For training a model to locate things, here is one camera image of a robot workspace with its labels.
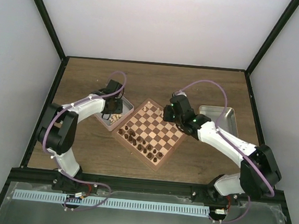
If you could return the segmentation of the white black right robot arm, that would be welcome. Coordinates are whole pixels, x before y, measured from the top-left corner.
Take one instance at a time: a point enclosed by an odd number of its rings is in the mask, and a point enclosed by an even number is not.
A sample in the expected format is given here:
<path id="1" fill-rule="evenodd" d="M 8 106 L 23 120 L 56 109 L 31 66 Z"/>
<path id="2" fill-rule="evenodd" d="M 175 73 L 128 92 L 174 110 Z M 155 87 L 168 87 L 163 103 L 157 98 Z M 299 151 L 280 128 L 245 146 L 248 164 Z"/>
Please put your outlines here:
<path id="1" fill-rule="evenodd" d="M 172 95 L 170 104 L 164 107 L 163 120 L 214 147 L 239 167 L 239 173 L 219 175 L 208 184 L 211 202 L 219 203 L 231 194 L 246 194 L 253 199 L 274 197 L 274 186 L 282 176 L 270 147 L 247 143 L 218 127 L 209 117 L 195 114 L 183 92 Z"/>

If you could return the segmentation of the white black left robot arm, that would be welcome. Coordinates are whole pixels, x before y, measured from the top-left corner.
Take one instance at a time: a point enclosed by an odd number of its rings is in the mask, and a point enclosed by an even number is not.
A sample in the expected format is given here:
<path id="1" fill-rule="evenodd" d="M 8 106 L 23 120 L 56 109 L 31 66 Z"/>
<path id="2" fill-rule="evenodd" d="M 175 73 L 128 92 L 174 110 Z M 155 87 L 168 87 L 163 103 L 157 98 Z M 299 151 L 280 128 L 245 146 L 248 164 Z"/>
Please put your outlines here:
<path id="1" fill-rule="evenodd" d="M 103 186 L 111 192 L 110 186 L 104 183 L 83 181 L 80 176 L 82 168 L 75 159 L 72 145 L 80 121 L 94 114 L 121 113 L 124 87 L 125 84 L 110 79 L 105 88 L 79 101 L 64 105 L 52 103 L 47 107 L 36 132 L 37 141 L 57 164 L 57 170 L 65 177 L 64 184 L 70 191 L 77 191 L 82 184 L 89 184 Z"/>

